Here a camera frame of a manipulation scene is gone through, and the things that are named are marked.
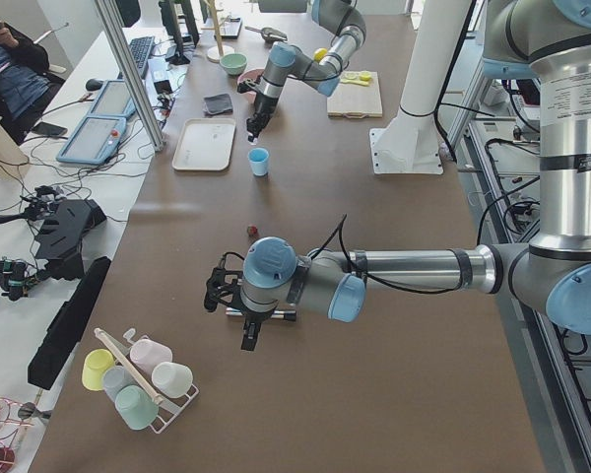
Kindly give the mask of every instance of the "green bowl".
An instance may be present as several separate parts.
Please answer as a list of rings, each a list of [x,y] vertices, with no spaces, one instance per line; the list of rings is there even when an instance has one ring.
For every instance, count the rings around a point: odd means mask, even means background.
[[[219,60],[219,63],[221,64],[221,67],[224,68],[224,71],[226,71],[229,75],[237,76],[245,70],[247,58],[243,54],[233,52],[223,56]]]

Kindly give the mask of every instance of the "person's hand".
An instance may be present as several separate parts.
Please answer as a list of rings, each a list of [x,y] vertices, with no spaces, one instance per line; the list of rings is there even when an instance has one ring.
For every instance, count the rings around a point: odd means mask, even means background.
[[[0,29],[0,45],[10,48],[18,47],[19,43],[11,34],[11,30],[4,26],[4,22],[0,22],[0,26],[2,27]]]

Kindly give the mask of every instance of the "blue joint cap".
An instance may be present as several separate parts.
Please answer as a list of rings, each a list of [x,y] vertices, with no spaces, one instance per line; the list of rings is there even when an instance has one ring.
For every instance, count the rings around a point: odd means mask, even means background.
[[[278,67],[292,67],[296,62],[296,49],[289,44],[277,41],[269,51],[269,60]]]
[[[554,5],[571,21],[591,30],[591,0],[554,0]]]
[[[320,0],[315,0],[313,2],[313,6],[311,7],[311,18],[318,25],[319,25],[319,2],[320,2]]]
[[[504,62],[483,58],[484,75],[489,79],[537,79],[539,76],[522,62]]]
[[[326,79],[317,86],[317,92],[322,96],[331,97],[335,92],[335,89],[337,89],[337,86],[339,86],[339,77]]]
[[[328,308],[328,318],[352,322],[357,318],[363,299],[365,298],[365,284],[357,276],[347,274],[339,283],[333,301]]]
[[[294,249],[282,238],[268,236],[252,244],[243,262],[243,278],[257,288],[285,284],[297,267]]]
[[[545,309],[556,325],[591,335],[591,264],[562,278],[550,292]]]

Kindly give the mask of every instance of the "warning label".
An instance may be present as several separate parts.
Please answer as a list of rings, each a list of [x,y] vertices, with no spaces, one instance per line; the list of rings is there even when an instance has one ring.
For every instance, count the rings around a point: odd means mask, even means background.
[[[591,72],[541,85],[541,123],[591,119]]]

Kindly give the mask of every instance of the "dark jacket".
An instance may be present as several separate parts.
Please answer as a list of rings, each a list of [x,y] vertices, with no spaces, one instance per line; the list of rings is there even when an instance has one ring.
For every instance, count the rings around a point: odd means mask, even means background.
[[[15,28],[5,23],[5,27],[11,31],[11,35],[18,41],[18,47],[5,48],[9,55],[15,62],[23,66],[30,67],[37,74],[47,77],[50,82],[63,83],[63,79],[48,73],[48,53],[39,44],[33,44],[33,41],[25,34],[20,33]],[[3,117],[4,123],[11,122],[11,113],[9,108],[0,97],[0,116]]]

